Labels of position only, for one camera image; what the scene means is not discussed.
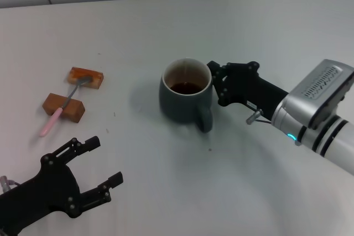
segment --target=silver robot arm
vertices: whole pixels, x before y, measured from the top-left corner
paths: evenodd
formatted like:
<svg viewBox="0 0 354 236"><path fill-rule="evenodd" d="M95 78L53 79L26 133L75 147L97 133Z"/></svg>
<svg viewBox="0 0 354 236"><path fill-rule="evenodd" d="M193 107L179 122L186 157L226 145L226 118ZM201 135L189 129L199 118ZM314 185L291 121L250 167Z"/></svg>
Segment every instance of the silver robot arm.
<svg viewBox="0 0 354 236"><path fill-rule="evenodd" d="M354 175L354 125L336 115L337 105L354 83L354 68L323 60L290 93L261 79L259 64L208 64L219 105L241 103L271 123L296 145L305 145Z"/></svg>

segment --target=metal spoon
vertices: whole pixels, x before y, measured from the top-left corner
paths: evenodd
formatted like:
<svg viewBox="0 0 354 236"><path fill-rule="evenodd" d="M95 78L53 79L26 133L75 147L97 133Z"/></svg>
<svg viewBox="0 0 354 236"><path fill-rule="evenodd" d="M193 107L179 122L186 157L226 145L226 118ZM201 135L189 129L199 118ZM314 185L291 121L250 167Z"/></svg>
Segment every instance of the metal spoon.
<svg viewBox="0 0 354 236"><path fill-rule="evenodd" d="M60 115L63 112L63 110L65 109L65 107L69 104L69 102L70 102L70 100L72 98L72 95L74 95L74 93L77 90L77 88L79 86L85 84L85 83L88 83L88 82L92 82L92 77L91 76L84 76L84 77L80 77L80 78L77 79L76 86L75 86L74 90L70 93L68 98L65 100L63 106L59 107L53 113L53 115L50 117L50 119L48 120L47 124L45 124L43 129L40 131L40 133L39 133L40 137L44 137L44 136L46 136L48 134L48 132L51 130L51 128L55 124L56 120L60 117Z"/></svg>

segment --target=blue light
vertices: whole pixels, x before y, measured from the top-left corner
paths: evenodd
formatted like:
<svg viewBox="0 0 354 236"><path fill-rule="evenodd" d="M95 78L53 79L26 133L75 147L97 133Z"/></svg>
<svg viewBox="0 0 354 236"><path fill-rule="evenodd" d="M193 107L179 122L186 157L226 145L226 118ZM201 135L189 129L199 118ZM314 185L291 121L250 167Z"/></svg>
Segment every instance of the blue light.
<svg viewBox="0 0 354 236"><path fill-rule="evenodd" d="M293 135L288 134L288 137L290 137L290 138L292 138L292 139L294 139L296 141L296 137L294 137Z"/></svg>

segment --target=white table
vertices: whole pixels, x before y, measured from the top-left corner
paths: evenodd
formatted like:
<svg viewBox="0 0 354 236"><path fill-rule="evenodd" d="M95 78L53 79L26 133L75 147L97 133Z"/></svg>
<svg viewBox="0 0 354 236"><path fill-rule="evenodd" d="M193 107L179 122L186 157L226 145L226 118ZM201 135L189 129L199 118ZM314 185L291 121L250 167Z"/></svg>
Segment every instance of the white table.
<svg viewBox="0 0 354 236"><path fill-rule="evenodd" d="M52 213L21 235L353 235L354 178L270 125L213 106L203 135L159 112L166 65L260 63L289 91L322 59L354 65L353 0L127 0L0 10L0 174L18 182L72 137L101 147L69 163L81 191L122 171L112 202ZM86 113L38 139L41 104L67 95L72 66L105 74L75 94ZM354 122L350 91L339 115Z"/></svg>

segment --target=mug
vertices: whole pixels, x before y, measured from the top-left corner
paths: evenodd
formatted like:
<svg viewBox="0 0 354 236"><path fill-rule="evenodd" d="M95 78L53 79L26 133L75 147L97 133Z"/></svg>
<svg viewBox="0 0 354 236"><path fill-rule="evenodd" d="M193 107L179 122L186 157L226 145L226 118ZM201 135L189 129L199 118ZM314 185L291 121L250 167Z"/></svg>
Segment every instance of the mug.
<svg viewBox="0 0 354 236"><path fill-rule="evenodd" d="M195 59L172 62L161 77L162 112L178 123L196 123L207 133L212 129L212 77L210 69Z"/></svg>

